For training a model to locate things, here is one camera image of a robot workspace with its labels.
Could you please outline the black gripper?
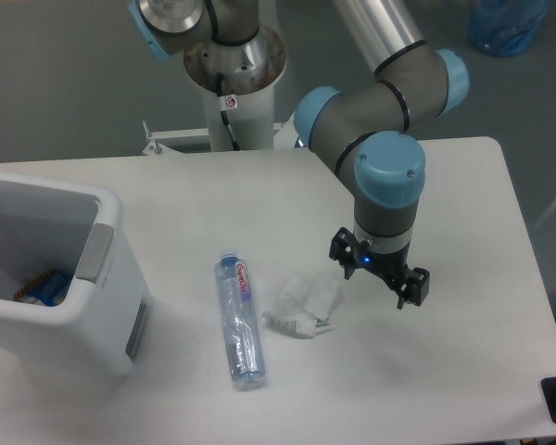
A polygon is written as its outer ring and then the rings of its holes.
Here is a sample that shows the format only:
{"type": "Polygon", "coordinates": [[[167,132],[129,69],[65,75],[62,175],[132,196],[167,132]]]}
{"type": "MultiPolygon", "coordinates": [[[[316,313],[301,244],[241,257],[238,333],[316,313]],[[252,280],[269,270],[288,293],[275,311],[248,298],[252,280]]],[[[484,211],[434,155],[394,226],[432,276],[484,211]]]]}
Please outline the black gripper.
{"type": "Polygon", "coordinates": [[[349,280],[362,269],[382,279],[388,286],[399,286],[397,309],[405,304],[420,307],[429,293],[430,272],[423,268],[409,269],[407,257],[410,244],[390,253],[375,253],[366,242],[359,243],[345,227],[332,238],[329,258],[337,261],[349,280]]]}

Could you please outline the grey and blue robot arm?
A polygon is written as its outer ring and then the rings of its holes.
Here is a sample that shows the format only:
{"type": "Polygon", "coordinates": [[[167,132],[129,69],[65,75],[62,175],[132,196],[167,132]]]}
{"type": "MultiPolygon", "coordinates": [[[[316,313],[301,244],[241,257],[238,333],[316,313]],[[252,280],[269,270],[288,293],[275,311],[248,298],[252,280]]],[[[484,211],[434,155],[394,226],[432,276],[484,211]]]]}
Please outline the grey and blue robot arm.
{"type": "MultiPolygon", "coordinates": [[[[340,229],[329,255],[346,275],[381,278],[400,304],[420,305],[430,274],[407,256],[425,184],[425,154],[412,125],[458,106],[469,90],[463,61],[431,49],[400,1],[339,1],[336,9],[373,72],[371,87],[345,95],[319,87],[294,114],[301,142],[354,198],[354,226],[340,229]]],[[[285,68],[280,37],[259,19],[256,1],[132,1],[129,10],[157,57],[183,55],[206,103],[215,151],[268,148],[268,93],[285,68]]]]}

